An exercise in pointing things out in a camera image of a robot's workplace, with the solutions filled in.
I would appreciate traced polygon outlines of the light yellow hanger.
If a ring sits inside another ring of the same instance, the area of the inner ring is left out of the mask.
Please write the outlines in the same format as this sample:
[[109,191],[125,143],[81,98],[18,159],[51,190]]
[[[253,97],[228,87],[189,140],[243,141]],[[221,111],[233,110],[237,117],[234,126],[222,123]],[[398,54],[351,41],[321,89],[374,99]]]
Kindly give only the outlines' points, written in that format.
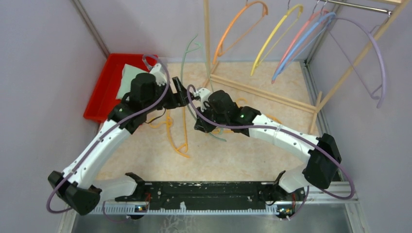
[[267,58],[275,46],[283,39],[283,37],[290,31],[291,28],[299,21],[304,11],[303,4],[296,4],[290,6],[288,3],[288,9],[283,17],[275,25],[273,30],[268,35],[267,39],[261,46],[250,71],[250,76],[253,76],[256,69]]

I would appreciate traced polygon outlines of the yellow-orange plastic hook hanger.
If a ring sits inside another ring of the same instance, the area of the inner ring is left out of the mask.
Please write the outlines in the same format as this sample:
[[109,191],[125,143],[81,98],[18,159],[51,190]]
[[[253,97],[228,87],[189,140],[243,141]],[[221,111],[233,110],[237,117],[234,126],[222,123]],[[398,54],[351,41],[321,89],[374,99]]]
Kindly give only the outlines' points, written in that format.
[[[154,124],[154,121],[162,118],[164,115],[166,115],[166,119],[160,123]],[[188,141],[188,134],[187,134],[187,125],[186,125],[186,110],[182,109],[182,122],[183,122],[183,137],[184,137],[184,143],[181,144],[180,146],[177,146],[175,144],[175,141],[172,137],[172,126],[173,126],[173,118],[171,116],[171,111],[170,110],[164,110],[163,114],[160,116],[156,116],[153,117],[152,119],[150,119],[148,122],[146,122],[146,124],[149,125],[149,127],[156,129],[159,128],[161,125],[165,125],[166,126],[166,133],[167,133],[167,139],[168,142],[170,143],[171,147],[173,148],[173,150],[185,157],[185,158],[190,158],[190,156],[187,154],[188,150],[189,150],[189,141]]]

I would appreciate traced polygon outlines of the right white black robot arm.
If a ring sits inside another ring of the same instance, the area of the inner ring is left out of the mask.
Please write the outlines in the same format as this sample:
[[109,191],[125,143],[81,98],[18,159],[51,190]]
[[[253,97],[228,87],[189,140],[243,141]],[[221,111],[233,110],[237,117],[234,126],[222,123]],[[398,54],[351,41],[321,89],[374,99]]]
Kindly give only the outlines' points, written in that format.
[[286,200],[293,191],[307,185],[327,190],[341,168],[340,152],[329,134],[315,136],[290,129],[257,109],[238,106],[223,90],[202,88],[188,93],[188,99],[191,106],[195,100],[200,102],[195,108],[196,130],[210,133],[216,128],[229,129],[284,149],[303,163],[278,176],[274,195],[279,200]]

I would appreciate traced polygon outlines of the metal rack rod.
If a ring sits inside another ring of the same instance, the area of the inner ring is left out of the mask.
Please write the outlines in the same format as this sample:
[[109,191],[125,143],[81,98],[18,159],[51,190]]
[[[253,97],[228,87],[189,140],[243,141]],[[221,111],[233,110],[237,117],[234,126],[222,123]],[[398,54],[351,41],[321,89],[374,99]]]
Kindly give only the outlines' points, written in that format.
[[331,3],[331,4],[335,4],[335,5],[340,5],[340,6],[346,6],[346,7],[356,8],[356,9],[362,9],[362,10],[366,10],[366,11],[370,11],[370,12],[377,12],[377,13],[386,14],[386,15],[389,15],[389,16],[393,13],[389,9],[375,8],[375,7],[359,5],[359,4],[343,2],[343,1],[337,1],[337,0],[319,0],[318,2]]

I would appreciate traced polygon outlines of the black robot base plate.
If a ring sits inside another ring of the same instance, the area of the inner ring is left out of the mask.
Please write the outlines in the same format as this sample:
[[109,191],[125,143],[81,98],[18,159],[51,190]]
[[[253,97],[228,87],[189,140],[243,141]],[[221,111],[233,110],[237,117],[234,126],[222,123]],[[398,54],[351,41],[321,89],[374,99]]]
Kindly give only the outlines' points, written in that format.
[[303,188],[288,193],[277,182],[145,182],[115,201],[141,201],[149,210],[185,206],[190,211],[247,211],[274,207],[277,201],[302,201],[304,196]]

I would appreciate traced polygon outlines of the peach orange hanger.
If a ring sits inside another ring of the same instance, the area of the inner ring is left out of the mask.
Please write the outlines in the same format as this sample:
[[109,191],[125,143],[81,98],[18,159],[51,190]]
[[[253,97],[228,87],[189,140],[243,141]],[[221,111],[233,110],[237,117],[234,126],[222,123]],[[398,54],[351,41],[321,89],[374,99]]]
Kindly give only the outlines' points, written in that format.
[[[242,15],[247,12],[247,10],[250,7],[254,7],[254,5],[260,4],[262,7],[261,13],[260,13],[260,18],[253,24],[251,25],[248,30],[246,30],[242,35],[240,35],[231,45],[224,46],[225,40],[229,36],[230,32],[232,31],[233,27],[237,24],[238,20],[242,17]],[[245,6],[234,16],[232,21],[228,24],[225,32],[223,33],[222,37],[220,38],[219,43],[216,46],[214,55],[213,55],[213,60],[212,63],[214,65],[217,64],[218,58],[222,57],[224,54],[226,54],[229,50],[231,50],[235,45],[237,45],[245,36],[247,36],[253,28],[255,28],[267,15],[269,14],[269,9],[268,6],[265,2],[261,0],[255,0],[249,2],[248,0],[246,1]]]

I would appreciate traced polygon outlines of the pink hanger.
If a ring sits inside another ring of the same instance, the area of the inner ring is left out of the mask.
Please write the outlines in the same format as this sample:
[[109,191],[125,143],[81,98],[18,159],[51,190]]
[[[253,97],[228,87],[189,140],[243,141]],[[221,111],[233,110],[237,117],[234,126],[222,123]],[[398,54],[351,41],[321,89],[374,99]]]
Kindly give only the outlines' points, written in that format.
[[275,73],[272,77],[272,84],[275,83],[275,80],[278,76],[278,74],[280,73],[280,66],[281,64],[286,61],[286,57],[287,55],[290,53],[291,49],[293,48],[293,46],[295,45],[295,43],[297,42],[297,40],[301,37],[301,34],[307,29],[308,26],[310,26],[310,24],[316,19],[317,16],[321,16],[323,13],[327,14],[329,13],[328,10],[324,10],[324,7],[321,8],[321,10],[315,12],[313,10],[312,14],[310,15],[310,17],[308,18],[308,20],[305,22],[305,24],[300,28],[300,30],[298,31],[298,33],[295,35],[295,37],[293,38],[293,40],[291,41],[291,43],[289,44],[288,48],[286,49],[285,53],[283,54],[283,57],[281,58]]

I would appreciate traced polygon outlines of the blue hanger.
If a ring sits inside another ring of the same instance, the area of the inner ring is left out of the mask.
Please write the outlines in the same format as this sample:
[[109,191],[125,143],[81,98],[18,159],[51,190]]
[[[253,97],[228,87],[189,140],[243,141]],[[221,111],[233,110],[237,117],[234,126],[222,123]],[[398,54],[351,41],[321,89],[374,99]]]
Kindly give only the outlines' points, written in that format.
[[301,37],[297,40],[290,53],[287,55],[287,60],[281,64],[278,76],[320,35],[321,32],[326,29],[327,26],[330,25],[332,19],[335,17],[336,13],[333,11],[327,14],[323,13],[321,16],[316,17],[310,26],[308,26],[301,34]]

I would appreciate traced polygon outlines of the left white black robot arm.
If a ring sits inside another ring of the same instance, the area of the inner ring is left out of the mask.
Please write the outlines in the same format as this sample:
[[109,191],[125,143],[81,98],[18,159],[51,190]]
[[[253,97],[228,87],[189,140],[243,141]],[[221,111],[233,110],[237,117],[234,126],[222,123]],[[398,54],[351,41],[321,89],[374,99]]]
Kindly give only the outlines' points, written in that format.
[[146,194],[138,176],[127,173],[120,179],[103,182],[97,174],[115,150],[147,120],[150,112],[175,109],[189,104],[189,98],[199,100],[196,91],[188,93],[177,77],[165,84],[156,82],[159,75],[140,73],[132,81],[130,91],[109,113],[102,130],[79,157],[62,172],[53,171],[48,181],[57,195],[79,215],[89,214],[104,201],[130,197],[139,201]]

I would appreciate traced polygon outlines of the green hanger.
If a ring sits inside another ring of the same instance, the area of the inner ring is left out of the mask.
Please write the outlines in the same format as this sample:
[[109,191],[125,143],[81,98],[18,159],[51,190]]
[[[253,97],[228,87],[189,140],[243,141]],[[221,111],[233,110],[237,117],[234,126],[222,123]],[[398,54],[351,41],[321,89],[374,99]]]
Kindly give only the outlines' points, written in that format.
[[[181,62],[181,68],[180,68],[180,77],[182,78],[182,80],[184,79],[184,78],[183,78],[183,77],[184,77],[184,66],[185,66],[185,63],[186,63],[187,54],[188,54],[188,53],[191,53],[191,52],[193,52],[193,51],[202,49],[202,47],[203,47],[200,42],[194,42],[194,40],[195,40],[197,37],[198,37],[198,33],[187,43],[186,48],[185,48],[185,51],[184,51],[184,53],[183,53],[182,62]],[[190,46],[192,45],[193,42],[194,42],[194,44],[195,44],[195,47],[191,49]],[[206,74],[210,74],[210,68],[206,68]],[[187,109],[188,109],[190,115],[192,116],[192,118],[193,118],[194,120],[196,120],[196,116],[195,116],[193,110],[191,109],[191,107],[188,106]],[[222,141],[222,142],[227,142],[226,139],[221,138],[221,137],[218,137],[218,136],[215,136],[215,134],[213,134],[213,133],[208,133],[208,135],[211,136],[212,138],[216,139],[216,140],[219,140],[219,141]]]

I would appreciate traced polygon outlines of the light green cartoon cloth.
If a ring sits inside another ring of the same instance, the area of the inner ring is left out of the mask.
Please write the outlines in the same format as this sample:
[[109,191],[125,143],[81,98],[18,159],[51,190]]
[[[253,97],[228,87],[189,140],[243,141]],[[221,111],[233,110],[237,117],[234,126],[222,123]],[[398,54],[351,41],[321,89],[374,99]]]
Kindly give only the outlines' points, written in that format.
[[145,71],[129,65],[129,64],[125,64],[123,69],[122,69],[122,73],[121,73],[121,80],[120,80],[120,87],[118,89],[117,95],[116,95],[116,99],[120,100],[123,98],[123,96],[126,93],[130,92],[131,89],[131,82],[132,80],[140,73],[144,73]]

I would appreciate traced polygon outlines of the red plastic bin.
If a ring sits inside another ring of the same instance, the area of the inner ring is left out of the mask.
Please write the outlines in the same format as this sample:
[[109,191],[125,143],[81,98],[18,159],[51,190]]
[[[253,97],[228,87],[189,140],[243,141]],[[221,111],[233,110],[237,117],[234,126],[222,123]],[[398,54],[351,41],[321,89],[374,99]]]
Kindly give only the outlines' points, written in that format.
[[97,123],[106,121],[108,114],[119,104],[117,93],[125,64],[149,71],[142,54],[112,53],[108,56],[84,111],[84,119]]

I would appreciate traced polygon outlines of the orange plastic hanger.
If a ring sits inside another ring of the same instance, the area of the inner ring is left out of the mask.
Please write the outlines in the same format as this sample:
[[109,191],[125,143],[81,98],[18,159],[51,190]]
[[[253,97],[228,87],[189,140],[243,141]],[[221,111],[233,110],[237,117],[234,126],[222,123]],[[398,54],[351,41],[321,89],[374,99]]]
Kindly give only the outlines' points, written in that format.
[[[248,103],[248,101],[247,101],[246,99],[244,99],[244,98],[238,98],[238,99],[235,100],[235,102],[236,102],[237,105],[247,104],[247,103]],[[279,119],[277,119],[277,118],[274,117],[274,116],[267,115],[267,117],[268,117],[269,119],[277,122],[277,123],[282,123]],[[217,129],[215,129],[214,131],[212,131],[212,134],[221,135],[221,134],[224,134],[224,133],[233,133],[233,131],[231,131],[231,130],[225,130],[225,129],[223,129],[223,128],[217,128]]]

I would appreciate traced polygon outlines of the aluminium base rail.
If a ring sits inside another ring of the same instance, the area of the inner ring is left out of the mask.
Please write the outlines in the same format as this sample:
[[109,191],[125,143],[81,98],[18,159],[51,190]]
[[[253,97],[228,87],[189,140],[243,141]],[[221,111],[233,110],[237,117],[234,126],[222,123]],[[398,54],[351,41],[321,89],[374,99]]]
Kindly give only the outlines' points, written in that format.
[[76,192],[74,210],[109,215],[272,215],[290,218],[302,204],[356,202],[347,182],[333,182],[329,189],[299,188],[282,191],[274,182],[138,182],[132,191],[121,186],[92,187]]

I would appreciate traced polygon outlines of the purple hanger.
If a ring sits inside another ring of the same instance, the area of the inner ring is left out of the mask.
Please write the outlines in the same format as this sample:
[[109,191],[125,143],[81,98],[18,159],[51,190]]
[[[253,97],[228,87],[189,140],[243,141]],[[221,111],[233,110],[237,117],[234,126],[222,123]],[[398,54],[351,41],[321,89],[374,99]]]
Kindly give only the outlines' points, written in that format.
[[378,100],[376,108],[379,109],[382,106],[382,104],[383,104],[383,102],[386,98],[386,95],[387,95],[387,71],[386,71],[386,65],[385,65],[385,62],[384,62],[384,59],[383,59],[383,55],[382,55],[382,52],[381,52],[381,50],[378,46],[377,40],[374,38],[374,36],[371,34],[371,32],[368,31],[363,25],[361,25],[360,23],[358,23],[358,22],[356,22],[352,19],[345,18],[345,17],[335,17],[334,20],[344,20],[344,21],[350,22],[350,23],[354,24],[355,26],[357,26],[359,29],[361,29],[366,34],[366,36],[368,37],[369,42],[371,44],[371,47],[374,49],[374,51],[377,55],[377,58],[378,58],[378,63],[379,63],[380,73],[381,73],[381,84],[374,91],[370,91],[369,88],[367,87],[365,81],[361,78],[361,76],[358,73],[358,70],[356,68],[357,65],[355,63],[357,61],[358,62],[362,61],[363,57],[368,53],[368,51],[369,51],[369,49],[367,48],[368,45],[361,51],[361,53],[358,55],[358,57],[355,59],[355,61],[352,62],[350,60],[349,56],[347,55],[347,53],[344,51],[344,49],[340,45],[340,43],[335,38],[335,36],[331,33],[330,29],[328,29],[329,35],[335,41],[335,43],[337,44],[337,46],[339,47],[339,49],[341,50],[341,52],[343,53],[343,55],[347,59],[348,63],[350,64],[347,71],[343,74],[343,76],[341,76],[341,78],[338,80],[338,82],[330,90],[330,92],[328,93],[328,96],[332,97],[336,93],[336,91],[340,88],[340,86],[343,84],[344,80],[350,75],[350,73],[352,71],[354,71],[356,73],[357,77],[359,78],[359,80],[361,81],[362,85],[366,89],[369,97],[373,100]]

